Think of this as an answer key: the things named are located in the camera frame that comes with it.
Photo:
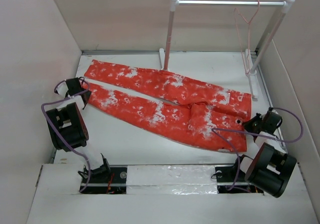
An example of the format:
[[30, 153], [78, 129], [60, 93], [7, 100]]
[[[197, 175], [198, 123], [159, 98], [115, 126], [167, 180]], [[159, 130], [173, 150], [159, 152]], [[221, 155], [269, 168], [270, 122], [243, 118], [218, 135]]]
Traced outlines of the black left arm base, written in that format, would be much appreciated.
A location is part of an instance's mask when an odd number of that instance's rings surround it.
[[90, 195], [124, 195], [127, 193], [128, 166], [110, 165], [101, 154], [102, 164], [89, 171], [86, 167], [78, 171], [81, 177], [79, 192]]

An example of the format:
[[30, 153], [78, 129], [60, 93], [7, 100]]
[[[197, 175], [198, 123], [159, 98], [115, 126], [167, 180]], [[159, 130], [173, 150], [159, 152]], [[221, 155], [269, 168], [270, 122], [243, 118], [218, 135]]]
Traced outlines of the red white tie-dye trousers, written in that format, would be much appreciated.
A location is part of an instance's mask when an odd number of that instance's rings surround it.
[[217, 152], [245, 152], [242, 123], [251, 118], [249, 93], [165, 70], [93, 60], [89, 104], [170, 140]]

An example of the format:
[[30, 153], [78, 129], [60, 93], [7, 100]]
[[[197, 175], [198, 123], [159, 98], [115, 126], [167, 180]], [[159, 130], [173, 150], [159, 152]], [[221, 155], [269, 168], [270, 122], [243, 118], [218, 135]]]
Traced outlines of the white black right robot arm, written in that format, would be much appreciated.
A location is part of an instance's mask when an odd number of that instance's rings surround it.
[[297, 159], [267, 143], [283, 122], [283, 118], [269, 108], [266, 114], [242, 124], [244, 130], [253, 136], [258, 152], [253, 159], [244, 157], [240, 164], [231, 168], [231, 175], [237, 181], [245, 180], [265, 193], [279, 198], [284, 193]]

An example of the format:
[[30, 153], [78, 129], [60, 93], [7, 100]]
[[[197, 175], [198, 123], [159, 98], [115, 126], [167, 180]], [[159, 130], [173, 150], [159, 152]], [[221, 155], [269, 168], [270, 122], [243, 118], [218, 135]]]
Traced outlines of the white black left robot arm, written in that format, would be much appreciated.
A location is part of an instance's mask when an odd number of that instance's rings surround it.
[[57, 84], [54, 92], [64, 99], [41, 105], [53, 146], [83, 158], [86, 167], [79, 172], [82, 177], [107, 182], [112, 175], [107, 159], [103, 155], [95, 156], [87, 147], [89, 132], [81, 111], [91, 96], [88, 82], [84, 77], [65, 79]]

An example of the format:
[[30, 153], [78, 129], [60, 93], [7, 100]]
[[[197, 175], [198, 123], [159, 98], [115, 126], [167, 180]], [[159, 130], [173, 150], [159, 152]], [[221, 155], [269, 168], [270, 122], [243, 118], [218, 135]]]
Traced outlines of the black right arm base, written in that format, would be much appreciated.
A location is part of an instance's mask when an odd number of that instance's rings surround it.
[[234, 187], [229, 190], [234, 183], [237, 171], [237, 159], [233, 164], [216, 165], [214, 167], [211, 179], [217, 182], [218, 194], [264, 194], [263, 190], [245, 181], [245, 173], [242, 170], [238, 173]]

